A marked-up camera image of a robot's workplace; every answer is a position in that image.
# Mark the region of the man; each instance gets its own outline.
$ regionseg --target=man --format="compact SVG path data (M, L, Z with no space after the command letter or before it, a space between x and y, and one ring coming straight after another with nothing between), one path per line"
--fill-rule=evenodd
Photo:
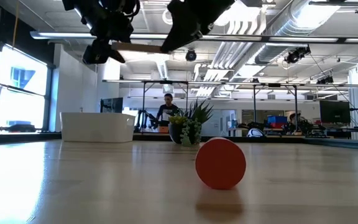
M168 126L169 124L169 117L171 117L172 113L175 113L178 110L178 107L176 105L172 104L172 94L167 93L164 96L165 104L160 106L160 109L157 113L157 120L161 117L160 126Z

